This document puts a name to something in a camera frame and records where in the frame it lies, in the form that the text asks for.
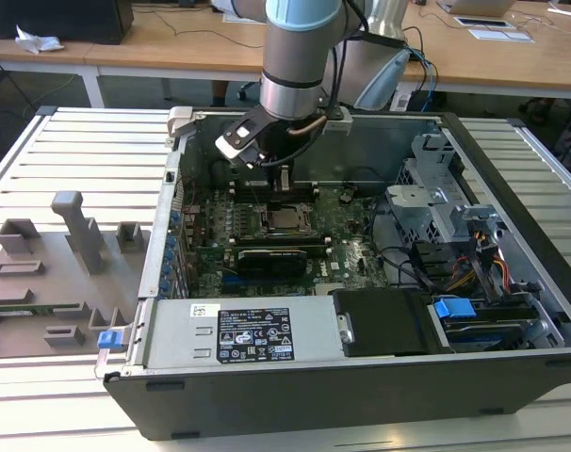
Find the gray 3d printed part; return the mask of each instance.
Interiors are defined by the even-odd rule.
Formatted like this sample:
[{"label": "gray 3d printed part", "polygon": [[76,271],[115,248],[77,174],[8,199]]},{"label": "gray 3d printed part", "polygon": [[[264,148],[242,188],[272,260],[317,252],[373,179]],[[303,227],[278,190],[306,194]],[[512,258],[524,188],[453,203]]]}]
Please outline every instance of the gray 3d printed part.
[{"label": "gray 3d printed part", "polygon": [[90,307],[83,301],[77,308],[56,308],[53,310],[53,314],[62,319],[90,318]]},{"label": "gray 3d printed part", "polygon": [[0,304],[26,304],[33,298],[34,294],[30,289],[0,290]]},{"label": "gray 3d printed part", "polygon": [[0,278],[7,276],[36,276],[44,273],[41,261],[0,263]]},{"label": "gray 3d printed part", "polygon": [[76,325],[47,327],[44,340],[51,347],[82,346],[85,343],[85,335]]},{"label": "gray 3d printed part", "polygon": [[101,311],[99,309],[94,308],[92,314],[90,315],[89,320],[89,330],[92,331],[95,336],[99,337],[103,331],[106,331],[109,328],[109,324],[104,319]]},{"label": "gray 3d printed part", "polygon": [[116,240],[122,254],[145,250],[145,240],[141,226],[136,222],[122,222],[116,230]]},{"label": "gray 3d printed part", "polygon": [[79,191],[59,191],[51,202],[51,209],[62,216],[70,231],[70,246],[80,253],[89,274],[96,275],[102,270],[99,243],[102,241],[99,229],[92,229],[82,214],[82,193]]},{"label": "gray 3d printed part", "polygon": [[8,255],[32,252],[26,239],[36,237],[40,235],[29,219],[8,219],[0,229],[0,244]]},{"label": "gray 3d printed part", "polygon": [[120,309],[114,308],[114,312],[112,313],[112,320],[110,322],[112,327],[124,327],[128,325],[128,322],[124,320]]}]

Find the blue tab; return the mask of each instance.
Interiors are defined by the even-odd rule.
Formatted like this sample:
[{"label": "blue tab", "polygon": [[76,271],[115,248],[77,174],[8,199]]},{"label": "blue tab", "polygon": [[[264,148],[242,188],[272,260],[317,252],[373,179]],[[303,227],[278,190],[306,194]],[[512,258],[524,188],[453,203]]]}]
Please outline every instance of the blue tab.
[{"label": "blue tab", "polygon": [[476,311],[470,299],[440,299],[434,304],[439,318],[475,317]]},{"label": "blue tab", "polygon": [[98,348],[122,348],[122,331],[103,331],[97,339]]}]

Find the warning label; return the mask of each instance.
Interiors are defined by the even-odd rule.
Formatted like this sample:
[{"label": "warning label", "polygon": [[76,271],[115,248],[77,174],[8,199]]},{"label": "warning label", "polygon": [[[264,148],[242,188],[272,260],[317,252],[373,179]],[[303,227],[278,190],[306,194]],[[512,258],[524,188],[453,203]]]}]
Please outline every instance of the warning label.
[{"label": "warning label", "polygon": [[218,340],[222,364],[294,359],[287,308],[219,311]]}]

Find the floor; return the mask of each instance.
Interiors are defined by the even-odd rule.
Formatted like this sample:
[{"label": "floor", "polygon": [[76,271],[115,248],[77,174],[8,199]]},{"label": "floor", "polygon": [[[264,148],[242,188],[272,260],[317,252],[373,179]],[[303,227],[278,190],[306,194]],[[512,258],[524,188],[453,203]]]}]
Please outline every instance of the floor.
[{"label": "floor", "polygon": [[[41,96],[41,105],[89,106],[82,80],[66,74],[13,73],[12,79],[35,104]],[[230,106],[254,105],[258,102],[258,87],[248,92],[248,101],[236,98],[238,83],[229,87],[227,104]],[[203,80],[172,80],[172,101],[165,101],[159,79],[134,77],[103,77],[102,86],[106,105],[112,108],[171,108],[176,105],[210,105],[210,82]],[[0,76],[0,160],[20,135],[34,112],[11,80]],[[439,111],[452,111],[460,117],[520,118],[551,149],[568,117],[568,109],[558,101],[545,125],[532,123],[527,115],[518,112],[524,98],[483,96],[450,93],[436,107]]]}]

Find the aluminum profile table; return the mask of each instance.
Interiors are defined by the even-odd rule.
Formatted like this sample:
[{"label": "aluminum profile table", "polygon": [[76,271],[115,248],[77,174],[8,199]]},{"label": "aluminum profile table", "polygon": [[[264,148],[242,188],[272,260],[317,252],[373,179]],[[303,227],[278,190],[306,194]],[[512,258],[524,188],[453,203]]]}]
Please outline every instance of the aluminum profile table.
[{"label": "aluminum profile table", "polygon": [[[85,212],[101,228],[113,229],[124,216],[150,227],[169,151],[167,116],[159,110],[61,108],[35,118],[0,165],[0,223],[19,215],[43,231],[63,230],[48,207],[50,195],[80,189]],[[506,121],[465,125],[534,215],[559,208],[559,202],[571,210],[570,176],[526,129]],[[535,180],[539,174],[530,175],[531,168],[543,178]],[[470,186],[483,198],[477,183]],[[543,224],[560,250],[571,247],[571,220]],[[95,359],[0,360],[0,450],[571,451],[571,384],[509,416],[151,443],[95,379]]]},{"label": "aluminum profile table", "polygon": [[[571,175],[521,124],[505,120],[462,120],[503,179],[571,266]],[[480,202],[487,203],[480,184],[466,171],[465,179]]]}]

